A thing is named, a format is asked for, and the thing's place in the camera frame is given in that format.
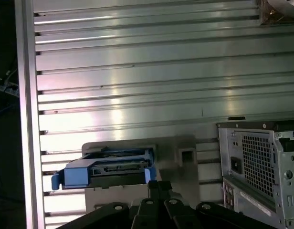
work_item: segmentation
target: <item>computer tower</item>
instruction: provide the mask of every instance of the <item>computer tower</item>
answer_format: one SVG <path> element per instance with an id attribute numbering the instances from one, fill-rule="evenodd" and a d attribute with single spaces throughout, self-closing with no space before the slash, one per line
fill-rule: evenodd
<path id="1" fill-rule="evenodd" d="M 294 121 L 218 124 L 224 205 L 294 228 Z"/>

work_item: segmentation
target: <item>ventilation grille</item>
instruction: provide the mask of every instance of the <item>ventilation grille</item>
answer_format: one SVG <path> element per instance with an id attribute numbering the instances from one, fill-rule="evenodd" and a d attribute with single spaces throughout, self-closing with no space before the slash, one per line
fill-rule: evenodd
<path id="1" fill-rule="evenodd" d="M 247 183 L 273 197 L 274 170 L 268 139 L 243 135 L 242 151 Z"/>

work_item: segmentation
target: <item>reflective metal surface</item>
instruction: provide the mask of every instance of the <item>reflective metal surface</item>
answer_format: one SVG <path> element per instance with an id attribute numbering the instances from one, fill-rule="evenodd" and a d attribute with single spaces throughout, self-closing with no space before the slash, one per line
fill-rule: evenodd
<path id="1" fill-rule="evenodd" d="M 218 167 L 204 165 L 219 158 L 215 123 L 294 117 L 294 25 L 259 27 L 255 1 L 16 8 L 28 228 L 85 213 L 83 192 L 49 182 L 87 142 L 194 135 L 194 188 L 201 201 L 222 201 Z"/>

